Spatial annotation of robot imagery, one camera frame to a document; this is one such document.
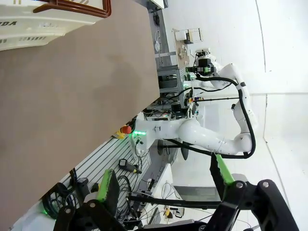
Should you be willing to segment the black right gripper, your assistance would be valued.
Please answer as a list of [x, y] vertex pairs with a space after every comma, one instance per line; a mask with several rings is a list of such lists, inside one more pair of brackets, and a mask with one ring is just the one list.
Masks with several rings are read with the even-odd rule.
[[187, 67], [187, 72], [197, 72], [198, 74], [213, 74], [217, 72], [211, 59], [200, 57], [197, 66]]

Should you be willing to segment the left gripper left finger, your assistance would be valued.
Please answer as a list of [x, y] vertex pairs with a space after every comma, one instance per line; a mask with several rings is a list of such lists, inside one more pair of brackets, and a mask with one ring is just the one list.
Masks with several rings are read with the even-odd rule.
[[55, 231], [124, 231], [116, 219], [119, 198], [119, 183], [113, 169], [105, 171], [100, 188], [90, 194], [90, 199], [81, 207], [63, 206], [58, 212]]

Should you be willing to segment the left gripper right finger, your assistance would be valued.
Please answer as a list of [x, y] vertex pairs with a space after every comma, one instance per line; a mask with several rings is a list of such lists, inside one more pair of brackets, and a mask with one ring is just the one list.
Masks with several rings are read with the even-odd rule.
[[276, 184], [269, 179], [257, 185], [235, 180], [219, 154], [211, 155], [210, 172], [221, 198], [208, 231], [230, 231], [242, 210], [250, 210], [262, 231], [297, 231], [294, 217]]

